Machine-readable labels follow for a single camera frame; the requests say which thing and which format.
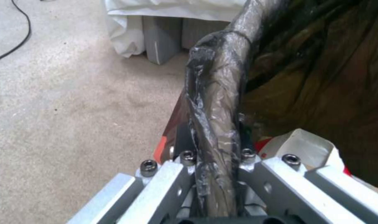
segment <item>plastic wrap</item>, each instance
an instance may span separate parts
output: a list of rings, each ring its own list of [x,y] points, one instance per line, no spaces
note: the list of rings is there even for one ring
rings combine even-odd
[[[237,109],[265,24],[285,5],[284,0],[248,0],[225,30],[204,37],[190,50],[185,97],[197,146],[196,186],[203,215],[237,214]]]

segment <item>screw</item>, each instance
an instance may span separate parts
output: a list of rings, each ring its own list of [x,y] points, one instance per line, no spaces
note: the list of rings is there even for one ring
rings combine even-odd
[[[251,149],[243,149],[241,151],[241,161],[243,163],[253,163],[255,162],[255,153]]]
[[[143,161],[140,164],[140,173],[144,177],[153,177],[157,172],[157,163],[152,159]]]
[[[289,165],[291,168],[295,169],[298,171],[301,165],[301,159],[293,154],[285,154],[282,157],[283,162],[285,162],[287,165]]]
[[[190,151],[186,150],[179,154],[180,157],[180,163],[184,166],[194,166],[196,163],[196,155]]]

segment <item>white fabric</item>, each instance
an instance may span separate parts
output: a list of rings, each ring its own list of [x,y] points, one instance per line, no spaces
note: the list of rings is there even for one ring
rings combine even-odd
[[[116,52],[124,57],[145,51],[141,16],[231,21],[245,0],[104,0],[106,24]]]

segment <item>gray metal bar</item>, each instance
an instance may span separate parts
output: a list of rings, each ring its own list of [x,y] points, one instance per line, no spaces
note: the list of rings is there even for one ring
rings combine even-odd
[[[175,218],[193,184],[193,172],[189,174],[182,164],[165,162],[118,224],[159,224],[162,220]]]
[[[305,177],[366,223],[378,223],[376,192],[332,167],[309,171]]]
[[[363,223],[280,158],[256,163],[252,172],[240,169],[239,180],[267,204],[269,215],[295,214],[305,223]]]
[[[141,180],[118,173],[68,224],[114,223],[142,189]]]

